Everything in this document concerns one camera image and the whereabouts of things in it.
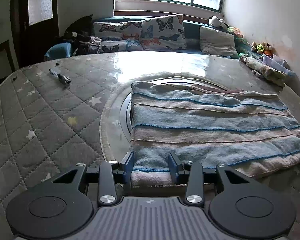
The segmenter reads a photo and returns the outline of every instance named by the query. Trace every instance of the black circular pad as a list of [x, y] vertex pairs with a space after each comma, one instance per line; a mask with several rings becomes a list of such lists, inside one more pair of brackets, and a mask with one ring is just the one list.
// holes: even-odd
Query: black circular pad
[[93, 206], [86, 195], [69, 184], [50, 182], [13, 198], [6, 217], [12, 231], [24, 238], [55, 239], [79, 230], [92, 213]]
[[58, 197], [40, 197], [32, 201], [29, 211], [36, 217], [51, 218], [61, 214], [66, 208], [66, 203]]
[[230, 235], [268, 239], [287, 233], [296, 211], [289, 199], [262, 184], [233, 184], [211, 201], [209, 215]]
[[237, 210], [252, 218], [261, 218], [270, 215], [273, 205], [270, 201], [261, 197], [244, 197], [235, 204]]

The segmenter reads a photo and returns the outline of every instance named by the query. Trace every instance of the metal screw cap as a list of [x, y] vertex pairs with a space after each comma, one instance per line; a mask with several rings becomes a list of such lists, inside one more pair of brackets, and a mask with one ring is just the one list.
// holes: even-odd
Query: metal screw cap
[[102, 203], [112, 203], [115, 201], [115, 197], [111, 195], [104, 195], [100, 197]]
[[202, 197], [200, 197], [198, 195], [191, 195], [191, 196], [187, 197], [187, 201], [190, 203], [199, 203], [202, 201]]

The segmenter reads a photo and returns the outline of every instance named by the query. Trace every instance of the white pillow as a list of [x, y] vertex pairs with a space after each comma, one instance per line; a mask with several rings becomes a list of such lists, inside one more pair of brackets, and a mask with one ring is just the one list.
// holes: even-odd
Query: white pillow
[[129, 39], [140, 39], [141, 22], [130, 21], [123, 23], [93, 23], [94, 36], [102, 41], [122, 41]]
[[182, 15], [169, 15], [141, 21], [140, 43], [145, 50], [186, 49]]
[[100, 53], [143, 50], [139, 41], [130, 39], [123, 41], [102, 41]]
[[239, 59], [233, 35], [206, 26], [200, 26], [200, 49], [205, 54]]

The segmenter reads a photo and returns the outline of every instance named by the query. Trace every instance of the plastic container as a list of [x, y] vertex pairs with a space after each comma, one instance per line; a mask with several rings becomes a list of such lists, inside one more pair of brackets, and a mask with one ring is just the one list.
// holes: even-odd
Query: plastic container
[[282, 58], [280, 58], [280, 57], [278, 57], [276, 55], [273, 55], [272, 60], [274, 60], [275, 62], [279, 63], [281, 66], [283, 66], [283, 64], [284, 64], [284, 59], [282, 59]]
[[268, 65], [269, 67], [272, 67], [278, 71], [286, 73], [288, 76], [292, 77], [294, 76], [294, 72], [285, 68], [284, 66], [280, 65], [278, 62], [274, 61], [273, 59], [269, 58], [267, 55], [263, 55], [263, 64]]

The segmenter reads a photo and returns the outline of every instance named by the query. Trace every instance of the gray ribbed panel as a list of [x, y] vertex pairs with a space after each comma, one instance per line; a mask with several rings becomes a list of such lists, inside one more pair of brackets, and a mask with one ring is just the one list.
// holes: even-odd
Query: gray ribbed panel
[[119, 205], [100, 208], [87, 227], [66, 239], [237, 240], [216, 229], [200, 208], [184, 206], [176, 197], [124, 197]]

